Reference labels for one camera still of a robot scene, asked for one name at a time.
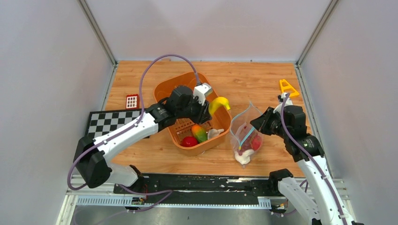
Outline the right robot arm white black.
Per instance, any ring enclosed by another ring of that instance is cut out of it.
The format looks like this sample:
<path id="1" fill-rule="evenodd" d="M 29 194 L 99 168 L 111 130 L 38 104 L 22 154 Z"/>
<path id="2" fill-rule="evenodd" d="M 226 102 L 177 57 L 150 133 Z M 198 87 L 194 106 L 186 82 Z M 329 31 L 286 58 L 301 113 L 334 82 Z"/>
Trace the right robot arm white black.
<path id="1" fill-rule="evenodd" d="M 271 194 L 285 196 L 309 225 L 357 224 L 330 177 L 320 142 L 307 132 L 306 114 L 301 106 L 285 105 L 280 111 L 269 107 L 250 124 L 264 135 L 283 139 L 286 150 L 305 175 L 312 192 L 309 196 L 288 169 L 281 169 L 269 174 Z"/>

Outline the clear zip top bag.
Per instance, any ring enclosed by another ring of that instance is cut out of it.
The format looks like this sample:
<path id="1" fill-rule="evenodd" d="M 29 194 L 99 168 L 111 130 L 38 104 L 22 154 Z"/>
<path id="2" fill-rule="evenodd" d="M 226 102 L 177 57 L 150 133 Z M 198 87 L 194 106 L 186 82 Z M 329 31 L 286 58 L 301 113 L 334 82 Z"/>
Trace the clear zip top bag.
<path id="1" fill-rule="evenodd" d="M 244 168 L 260 151 L 263 136 L 250 123 L 261 116 L 261 111 L 250 101 L 248 107 L 232 118 L 230 124 L 230 144 L 235 160 Z"/>

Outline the red toy tomato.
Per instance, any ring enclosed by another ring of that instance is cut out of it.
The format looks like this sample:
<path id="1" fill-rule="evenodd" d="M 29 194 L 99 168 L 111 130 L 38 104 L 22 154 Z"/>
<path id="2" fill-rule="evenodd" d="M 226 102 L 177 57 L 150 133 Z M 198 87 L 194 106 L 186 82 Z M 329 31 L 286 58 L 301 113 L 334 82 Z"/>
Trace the red toy tomato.
<path id="1" fill-rule="evenodd" d="M 198 143 L 194 136 L 186 136 L 182 139 L 181 146 L 189 148 L 198 145 Z"/>

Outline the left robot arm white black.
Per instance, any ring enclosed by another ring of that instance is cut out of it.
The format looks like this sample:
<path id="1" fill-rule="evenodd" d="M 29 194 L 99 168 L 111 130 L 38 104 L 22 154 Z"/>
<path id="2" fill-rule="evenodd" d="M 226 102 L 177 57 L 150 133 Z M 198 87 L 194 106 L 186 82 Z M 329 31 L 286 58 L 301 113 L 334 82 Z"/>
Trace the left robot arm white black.
<path id="1" fill-rule="evenodd" d="M 106 182 L 121 184 L 133 194 L 140 193 L 144 181 L 132 166 L 113 164 L 112 159 L 121 151 L 141 139 L 154 135 L 176 123 L 178 119 L 190 119 L 195 124 L 211 120 L 209 101 L 211 86 L 203 83 L 190 89 L 187 86 L 174 88 L 169 97 L 142 110 L 139 117 L 106 135 L 92 139 L 79 139 L 72 167 L 76 168 L 85 183 L 96 188 Z"/>

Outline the yellow toy banana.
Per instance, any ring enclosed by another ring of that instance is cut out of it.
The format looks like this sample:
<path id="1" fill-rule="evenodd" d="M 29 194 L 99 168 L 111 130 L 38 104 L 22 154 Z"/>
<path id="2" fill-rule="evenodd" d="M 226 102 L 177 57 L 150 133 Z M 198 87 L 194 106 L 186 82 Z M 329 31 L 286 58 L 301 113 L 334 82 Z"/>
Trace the yellow toy banana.
<path id="1" fill-rule="evenodd" d="M 208 111 L 211 116 L 214 116 L 215 112 L 223 106 L 227 111 L 231 110 L 229 100 L 225 97 L 216 97 L 208 107 Z"/>

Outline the red toy apple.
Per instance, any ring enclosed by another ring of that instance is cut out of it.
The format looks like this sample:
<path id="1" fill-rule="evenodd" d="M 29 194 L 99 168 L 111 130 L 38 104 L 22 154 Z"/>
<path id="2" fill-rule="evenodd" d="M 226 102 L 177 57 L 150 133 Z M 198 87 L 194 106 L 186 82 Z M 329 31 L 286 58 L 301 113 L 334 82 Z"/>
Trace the red toy apple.
<path id="1" fill-rule="evenodd" d="M 262 145 L 262 137 L 259 134 L 253 135 L 249 141 L 252 150 L 257 151 Z"/>

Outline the purple toy grapes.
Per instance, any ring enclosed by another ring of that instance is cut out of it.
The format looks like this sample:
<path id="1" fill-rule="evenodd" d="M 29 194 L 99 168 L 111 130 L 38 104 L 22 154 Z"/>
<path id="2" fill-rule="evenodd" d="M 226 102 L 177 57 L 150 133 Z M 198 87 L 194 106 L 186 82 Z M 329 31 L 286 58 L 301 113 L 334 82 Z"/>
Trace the purple toy grapes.
<path id="1" fill-rule="evenodd" d="M 254 129 L 251 125 L 244 126 L 239 134 L 237 135 L 239 138 L 239 149 L 238 152 L 243 152 L 245 150 L 251 149 L 249 141 L 252 137 Z"/>

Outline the orange plastic basket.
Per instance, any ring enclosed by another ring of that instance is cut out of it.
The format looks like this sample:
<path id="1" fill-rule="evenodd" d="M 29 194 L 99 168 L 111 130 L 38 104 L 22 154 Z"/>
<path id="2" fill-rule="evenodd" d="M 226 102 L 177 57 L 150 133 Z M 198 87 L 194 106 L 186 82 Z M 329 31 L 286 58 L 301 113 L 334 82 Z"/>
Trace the orange plastic basket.
<path id="1" fill-rule="evenodd" d="M 193 90 L 196 85 L 196 77 L 194 73 L 185 73 L 159 83 L 153 91 L 154 99 L 158 102 L 165 97 L 169 97 L 172 90 L 180 85 L 187 86 Z M 196 156 L 226 141 L 226 134 L 230 130 L 231 120 L 232 116 L 229 110 L 227 110 L 224 106 L 218 108 L 212 119 L 204 124 L 201 124 L 201 126 L 206 131 L 209 131 L 213 128 L 223 129 L 224 131 L 220 135 L 205 142 L 199 143 L 193 147 L 184 147 L 181 145 L 181 142 L 185 137 L 192 136 L 191 128 L 194 123 L 190 119 L 178 119 L 175 124 L 168 127 L 167 130 L 170 134 L 171 140 L 179 149 L 180 153 L 186 156 Z"/>

